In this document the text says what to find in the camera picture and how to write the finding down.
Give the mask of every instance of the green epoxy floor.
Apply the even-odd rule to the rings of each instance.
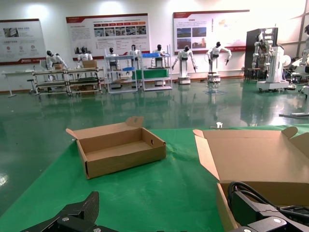
[[[254,83],[222,81],[217,93],[204,83],[172,91],[118,95],[0,96],[0,215],[72,143],[66,128],[81,129],[144,116],[149,129],[207,128],[309,123],[279,117],[301,112],[297,91],[259,93]]]

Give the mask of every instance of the cardboard lid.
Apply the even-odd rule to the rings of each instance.
[[[116,124],[110,124],[100,127],[92,127],[74,131],[71,129],[66,129],[66,132],[72,135],[76,139],[86,139],[141,128],[143,125],[143,120],[144,120],[143,117],[132,116],[122,123],[116,123]]]
[[[194,130],[200,163],[221,183],[309,183],[309,133],[296,133],[296,127]]]

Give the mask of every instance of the open cardboard box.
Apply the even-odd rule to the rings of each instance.
[[[88,179],[117,172],[166,157],[163,140],[142,128],[142,117],[123,123],[66,132],[77,146]]]
[[[194,130],[200,163],[218,180],[217,207],[225,231],[239,227],[227,188],[242,181],[275,205],[309,205],[309,133],[271,130]]]

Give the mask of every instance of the screw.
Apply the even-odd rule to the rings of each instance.
[[[281,221],[277,218],[275,218],[274,221],[277,222],[277,223],[281,223]]]

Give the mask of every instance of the display board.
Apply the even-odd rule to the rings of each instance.
[[[218,41],[232,52],[245,51],[249,10],[174,13],[174,51],[187,45],[205,53]]]
[[[148,14],[121,14],[67,17],[73,60],[82,47],[95,59],[102,59],[104,49],[125,55],[133,44],[143,52],[150,51]]]
[[[0,20],[0,65],[33,64],[46,59],[38,18]]]

